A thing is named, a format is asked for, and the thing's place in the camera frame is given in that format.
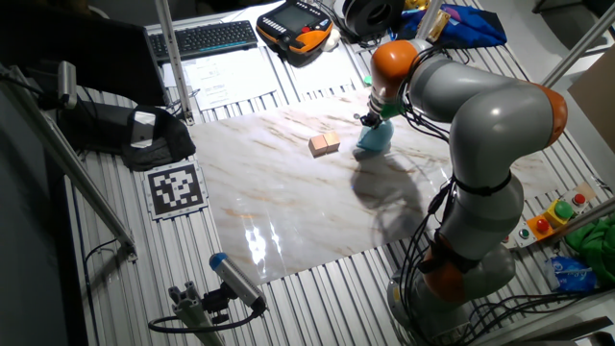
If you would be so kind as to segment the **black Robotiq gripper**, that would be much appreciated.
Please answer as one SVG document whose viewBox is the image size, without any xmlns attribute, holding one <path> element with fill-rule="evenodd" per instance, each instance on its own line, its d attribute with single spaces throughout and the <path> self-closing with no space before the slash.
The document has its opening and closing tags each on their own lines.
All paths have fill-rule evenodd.
<svg viewBox="0 0 615 346">
<path fill-rule="evenodd" d="M 369 111 L 365 115 L 355 113 L 354 119 L 358 120 L 363 126 L 367 126 L 366 124 L 372 124 L 372 129 L 378 129 L 379 126 L 383 124 L 383 119 L 381 116 L 377 112 L 373 111 Z"/>
</svg>

